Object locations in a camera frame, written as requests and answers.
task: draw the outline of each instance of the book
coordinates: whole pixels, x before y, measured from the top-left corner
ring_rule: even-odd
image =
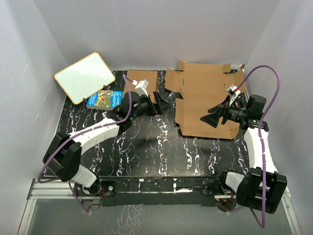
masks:
[[[89,97],[86,106],[89,109],[112,110],[121,103],[122,98],[121,91],[100,90]]]

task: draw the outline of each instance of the whiteboard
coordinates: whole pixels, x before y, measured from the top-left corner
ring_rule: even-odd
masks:
[[[115,76],[97,52],[56,73],[54,78],[74,104],[115,81]]]

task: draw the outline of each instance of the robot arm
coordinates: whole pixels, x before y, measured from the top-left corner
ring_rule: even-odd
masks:
[[[222,124],[228,120],[238,122],[240,128],[245,130],[244,139],[249,152],[250,169],[246,175],[233,170],[225,170],[221,174],[221,187],[233,190],[236,193],[236,201],[241,206],[256,210],[262,210],[262,146],[258,133],[259,121],[263,115],[263,108],[266,103],[264,97],[251,95],[247,106],[243,107],[237,102],[240,91],[235,86],[227,89],[228,96],[220,105],[208,110],[209,114],[201,117],[207,124],[217,127],[221,117]],[[263,121],[261,125],[262,139],[265,144],[266,158],[266,212],[274,213],[287,186],[285,176],[278,174],[272,161],[268,147],[268,125]]]
[[[165,102],[157,92],[154,92],[156,104],[152,103],[150,96],[146,91],[148,81],[143,80],[138,83],[134,81],[133,84],[136,85],[136,92],[131,92],[131,104],[129,96],[125,95],[121,100],[121,104],[110,111],[108,117],[104,118],[101,122],[86,128],[93,129],[93,131],[85,133],[86,129],[84,129],[78,132],[73,132],[69,135],[62,132],[55,135],[44,156],[44,163],[69,137],[84,132],[66,144],[48,165],[48,168],[58,176],[61,181],[74,181],[75,183],[82,185],[84,192],[87,194],[97,194],[100,190],[99,177],[80,164],[81,156],[96,144],[125,132],[132,126],[132,120],[136,117],[142,115],[161,115],[170,108],[169,104]],[[131,113],[127,120],[119,124],[113,124],[117,121],[123,120],[127,116],[129,105],[131,105]],[[112,124],[99,128],[99,126],[109,123]]]

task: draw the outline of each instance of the black table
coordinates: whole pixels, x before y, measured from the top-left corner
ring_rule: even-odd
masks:
[[[127,71],[113,73],[116,81],[109,89],[122,91],[125,85],[122,74]],[[174,119],[175,99],[181,96],[164,88],[165,73],[158,71],[158,91],[172,108],[162,116],[135,119],[133,126],[122,135],[88,150],[81,164],[99,176],[219,175],[227,168],[247,172],[248,153],[241,131],[230,141],[181,135]],[[67,98],[58,131],[79,131],[101,121],[106,113],[88,109],[84,103],[74,105]]]

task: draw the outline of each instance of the cardboard flap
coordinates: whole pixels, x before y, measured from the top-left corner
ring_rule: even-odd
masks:
[[[201,128],[190,128],[180,126],[181,133],[184,136],[197,136],[197,137],[207,137],[207,138],[217,138],[217,139],[228,139],[231,140],[236,137],[239,132],[239,128],[228,131],[228,130],[208,130]]]
[[[195,64],[178,62],[178,69],[185,72],[211,72],[211,73],[226,73],[231,67],[230,63],[226,65],[209,65],[209,64]]]
[[[227,96],[226,84],[231,83],[227,74],[205,73],[201,77],[185,76],[183,87],[191,97],[206,96],[211,98],[214,95]]]
[[[239,131],[238,123],[227,121],[225,125],[219,124],[217,128],[214,128],[200,120],[202,116],[208,114],[209,108],[218,104],[219,101],[213,100],[176,99],[175,122],[180,125],[182,134],[209,138],[234,138]]]
[[[147,92],[150,95],[151,101],[155,103],[155,96],[153,95],[154,91],[158,89],[158,73],[157,71],[148,71],[148,70],[129,70],[127,77],[131,80],[136,80],[137,82],[146,79],[149,82]],[[128,82],[132,92],[135,91],[135,86]],[[123,97],[127,92],[127,87],[124,87]]]
[[[165,74],[165,89],[172,92],[179,92],[181,85],[183,85],[183,73],[167,68]]]
[[[189,89],[187,86],[181,86],[179,88],[179,92],[184,99],[206,100],[207,102],[216,103],[216,105],[222,103],[227,96],[226,91],[225,92],[223,91],[219,95],[216,95],[216,94],[211,94],[209,90],[206,92],[201,92],[199,90],[198,92],[194,92],[193,90]]]

